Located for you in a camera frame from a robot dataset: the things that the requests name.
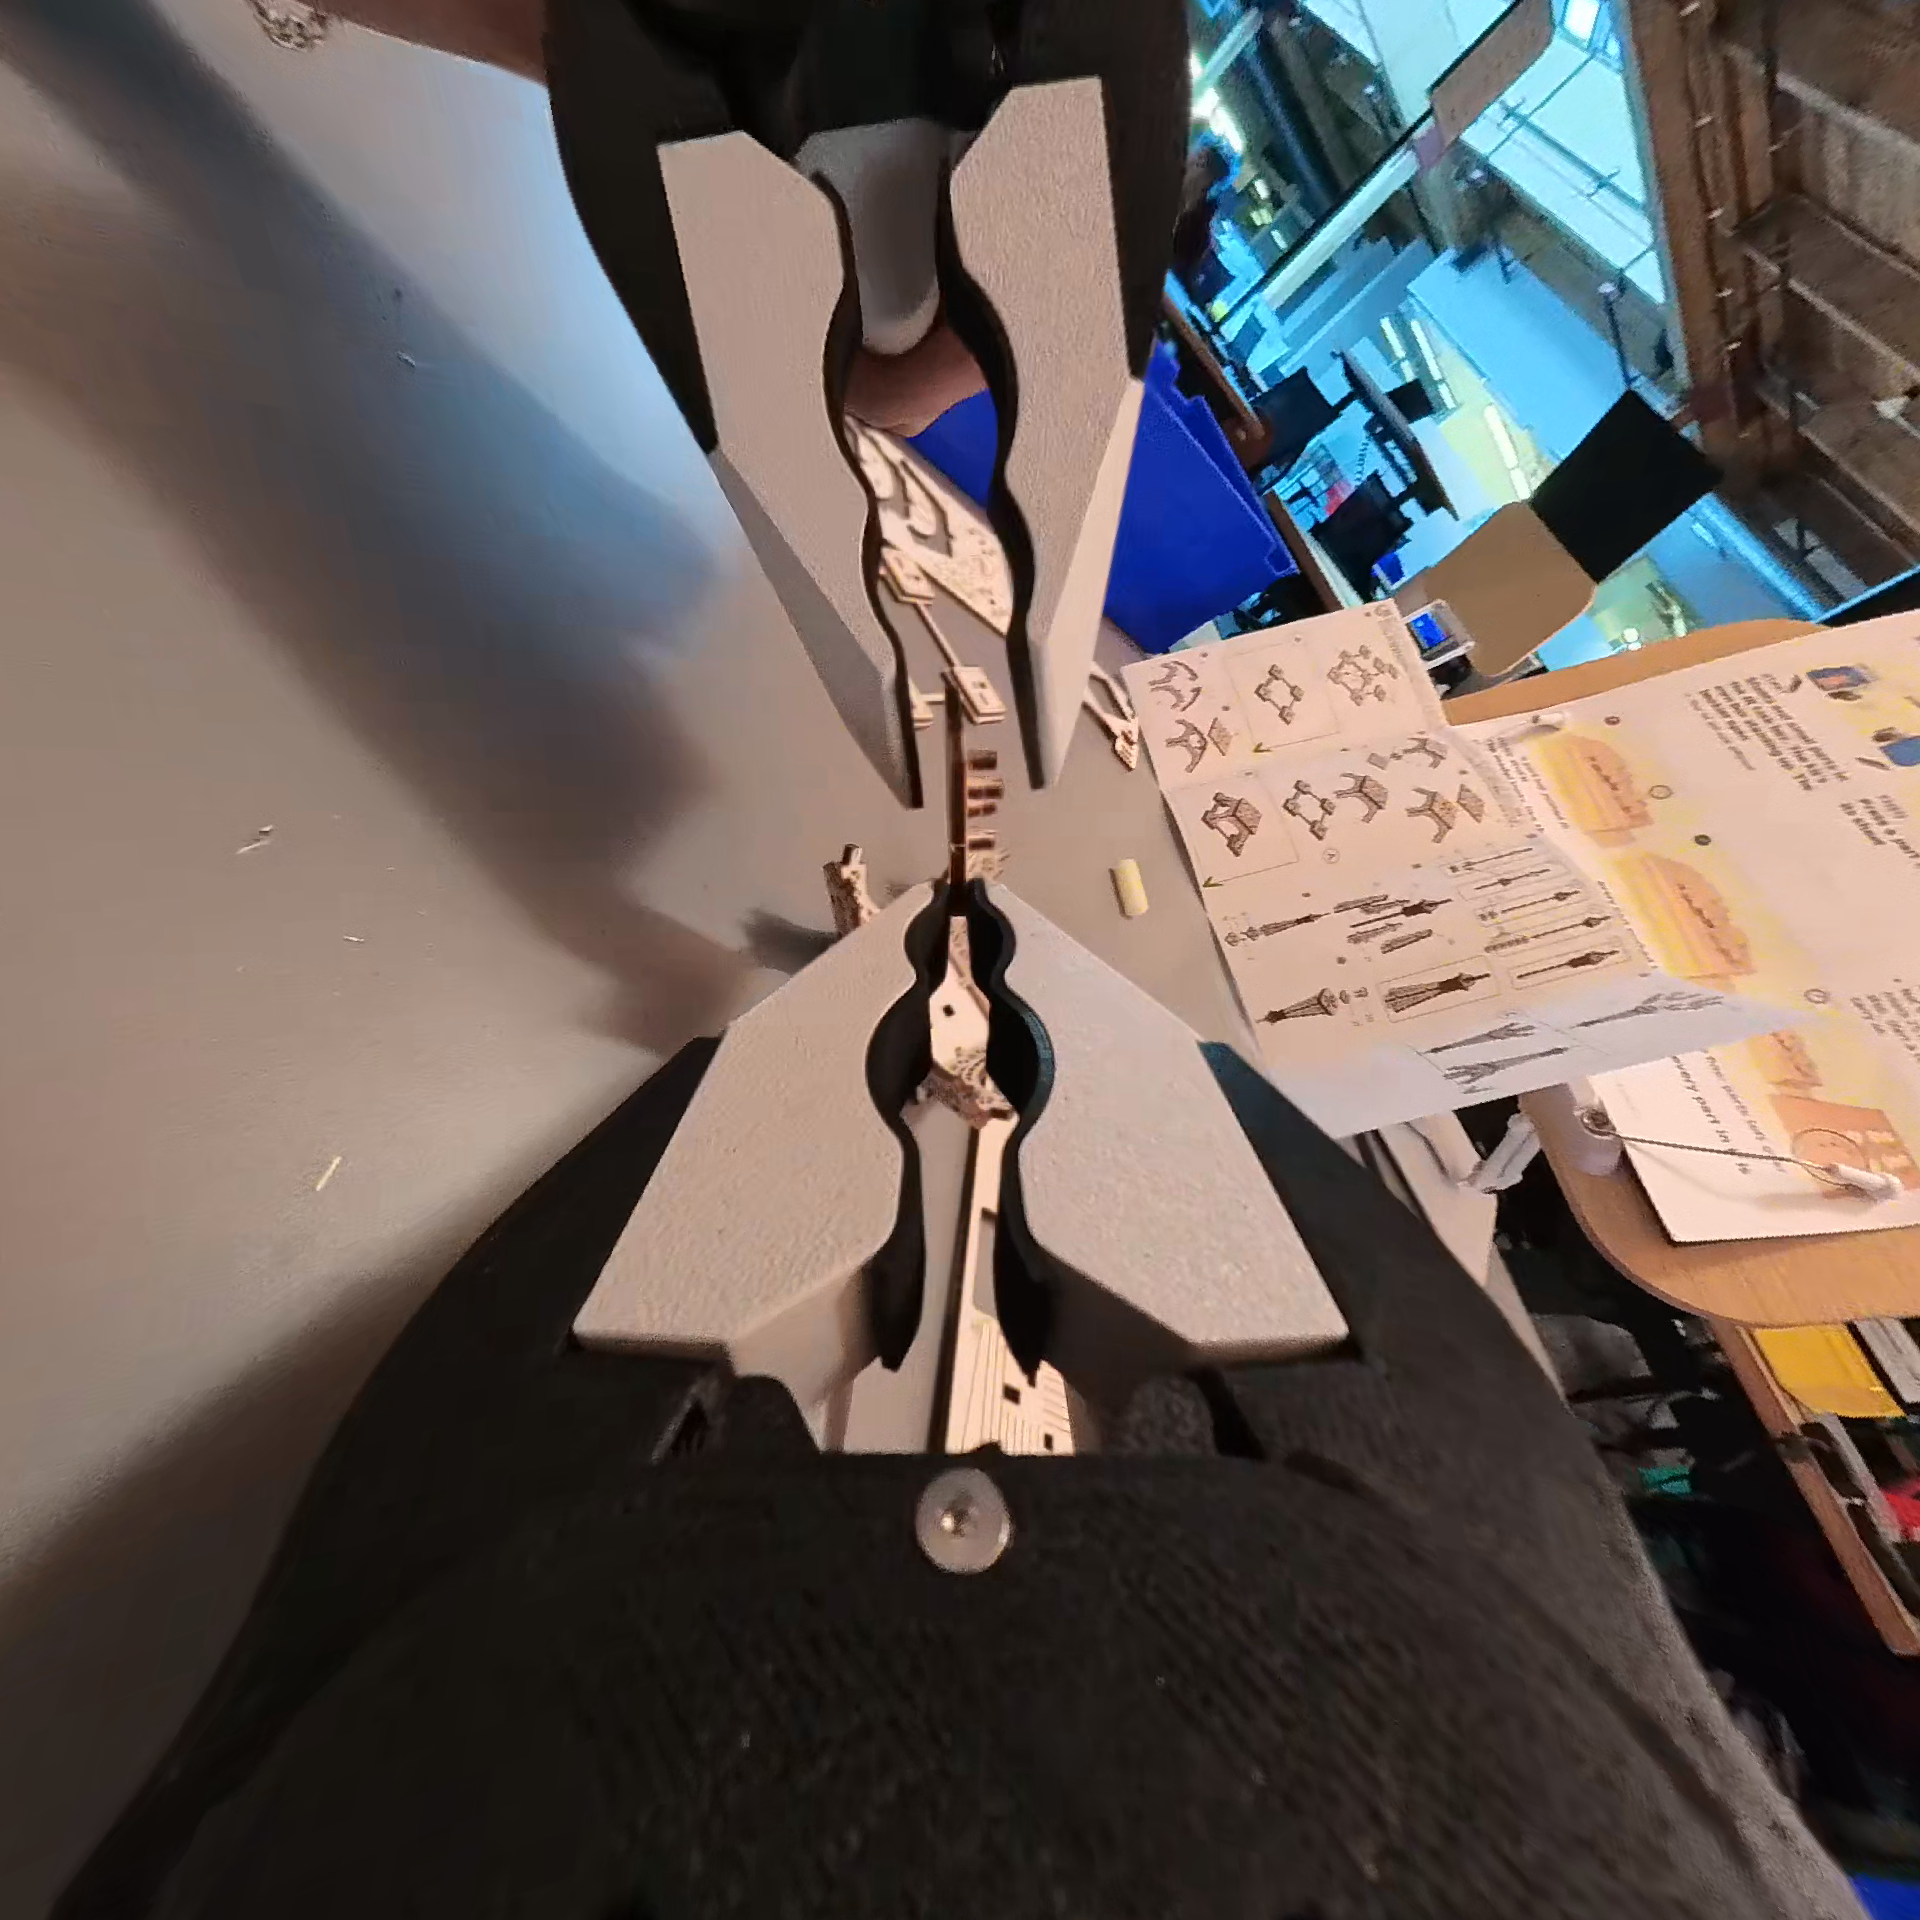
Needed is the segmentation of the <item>black and tan chair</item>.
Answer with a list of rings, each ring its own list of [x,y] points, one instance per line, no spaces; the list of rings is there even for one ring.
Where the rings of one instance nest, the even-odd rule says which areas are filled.
[[[1416,573],[1398,608],[1444,608],[1475,666],[1498,678],[1585,616],[1595,589],[1722,477],[1681,422],[1631,390],[1527,498]]]

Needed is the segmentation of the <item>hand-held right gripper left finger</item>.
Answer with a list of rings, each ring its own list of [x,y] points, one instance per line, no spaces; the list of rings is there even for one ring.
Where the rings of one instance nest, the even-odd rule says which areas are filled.
[[[915,1114],[946,888],[734,1018],[575,1318],[601,1353],[780,1379],[832,1449],[936,1447],[946,1114]]]

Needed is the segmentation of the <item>white plastic holder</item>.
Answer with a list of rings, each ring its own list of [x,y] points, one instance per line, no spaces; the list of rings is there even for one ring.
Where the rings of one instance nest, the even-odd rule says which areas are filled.
[[[1624,1141],[1588,1078],[1520,1096],[1519,1113],[1499,1141],[1480,1155],[1456,1185],[1475,1192],[1506,1192],[1539,1158],[1592,1177],[1609,1177],[1624,1160]]]

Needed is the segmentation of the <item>person's left forearm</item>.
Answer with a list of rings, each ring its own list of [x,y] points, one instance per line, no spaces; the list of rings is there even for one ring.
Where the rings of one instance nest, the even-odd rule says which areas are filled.
[[[320,2],[355,27],[545,85],[545,2]]]

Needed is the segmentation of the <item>grey desk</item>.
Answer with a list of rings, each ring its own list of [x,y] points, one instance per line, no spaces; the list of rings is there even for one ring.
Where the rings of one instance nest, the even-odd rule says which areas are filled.
[[[6,3],[6,1914],[475,1237],[939,865],[587,248],[542,90]]]

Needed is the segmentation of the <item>engraved wooden tower piece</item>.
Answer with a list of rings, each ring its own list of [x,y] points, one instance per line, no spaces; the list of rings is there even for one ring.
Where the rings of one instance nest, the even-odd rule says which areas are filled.
[[[1075,1450],[1071,1390],[1048,1363],[1034,1375],[1019,1366],[995,1303],[1001,1154],[1018,1113],[993,1081],[990,1003],[974,977],[960,904],[944,909],[944,936],[944,973],[929,998],[929,1074],[915,1114],[946,1113],[964,1134],[937,1138],[959,1155],[959,1195],[948,1206],[926,1199],[926,1223],[951,1224],[951,1247],[929,1257],[929,1407],[915,1414],[913,1431],[936,1453],[995,1449],[1068,1457]]]

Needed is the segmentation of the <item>folded white instruction leaflet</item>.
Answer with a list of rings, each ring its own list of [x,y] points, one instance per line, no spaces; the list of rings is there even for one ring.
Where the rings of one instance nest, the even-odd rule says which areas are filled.
[[[1787,1022],[1654,951],[1598,855],[1450,723],[1402,615],[1319,615],[1123,678],[1263,1066],[1327,1134]]]

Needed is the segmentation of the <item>large illustrated instruction sheet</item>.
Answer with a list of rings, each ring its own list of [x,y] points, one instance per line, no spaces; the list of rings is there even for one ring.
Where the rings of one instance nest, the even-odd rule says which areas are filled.
[[[1668,1237],[1916,1224],[1916,615],[1471,735],[1659,970],[1784,1014],[1593,1078]]]

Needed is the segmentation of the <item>rounded wooden board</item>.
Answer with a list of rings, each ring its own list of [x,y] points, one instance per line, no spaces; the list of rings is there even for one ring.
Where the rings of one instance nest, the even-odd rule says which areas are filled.
[[[1531,713],[1567,707],[1572,698],[1604,697],[1618,688],[1737,658],[1775,642],[1808,635],[1815,625],[1792,616],[1760,616],[1695,630],[1639,654],[1609,655],[1514,678],[1444,701],[1459,723],[1515,723]],[[1639,1174],[1622,1160],[1607,1177],[1551,1162],[1568,1206],[1592,1246],[1628,1279],[1716,1322],[1744,1328],[1804,1328],[1872,1317],[1918,1314],[1918,1229],[1798,1238],[1673,1241]]]

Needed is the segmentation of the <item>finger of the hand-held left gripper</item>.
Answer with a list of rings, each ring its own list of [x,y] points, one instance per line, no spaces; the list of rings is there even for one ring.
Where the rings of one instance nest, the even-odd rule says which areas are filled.
[[[944,181],[944,299],[987,376],[990,522],[1024,766],[1062,778],[1096,662],[1143,400],[1099,79],[1012,86]]]
[[[840,719],[920,808],[905,651],[879,602],[880,519],[844,416],[859,342],[847,209],[750,133],[663,143],[660,175],[713,472]]]

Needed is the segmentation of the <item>yellow folder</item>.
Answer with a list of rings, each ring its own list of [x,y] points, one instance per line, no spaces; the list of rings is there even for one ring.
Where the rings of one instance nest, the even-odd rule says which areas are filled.
[[[1802,1407],[1865,1423],[1906,1417],[1852,1328],[1752,1328],[1748,1334],[1779,1387]]]

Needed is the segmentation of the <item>person's left hand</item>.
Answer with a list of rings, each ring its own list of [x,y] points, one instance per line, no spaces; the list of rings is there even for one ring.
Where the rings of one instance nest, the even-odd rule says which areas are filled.
[[[987,390],[979,361],[937,317],[929,333],[903,351],[857,347],[847,385],[847,411],[887,434],[915,439],[956,405]]]

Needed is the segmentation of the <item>wooden lattice tower piece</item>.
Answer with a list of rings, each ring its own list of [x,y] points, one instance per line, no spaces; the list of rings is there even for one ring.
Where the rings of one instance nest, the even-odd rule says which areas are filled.
[[[946,883],[959,904],[972,879],[1001,875],[999,814],[1004,778],[999,753],[984,735],[984,723],[969,703],[969,689],[956,666],[944,671],[944,797],[946,797]]]

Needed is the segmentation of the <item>large blue plastic bin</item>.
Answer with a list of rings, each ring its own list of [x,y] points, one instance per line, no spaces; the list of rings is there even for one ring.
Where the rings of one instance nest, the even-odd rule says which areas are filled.
[[[1281,533],[1180,358],[1156,342],[1120,506],[1106,619],[1164,655],[1295,570]]]

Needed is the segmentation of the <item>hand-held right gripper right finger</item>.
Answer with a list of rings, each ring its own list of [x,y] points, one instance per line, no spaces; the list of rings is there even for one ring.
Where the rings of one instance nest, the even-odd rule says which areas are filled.
[[[1185,1018],[1001,882],[976,883],[987,1066],[1015,1113],[993,1304],[1099,1450],[1156,1379],[1322,1360],[1350,1318]]]

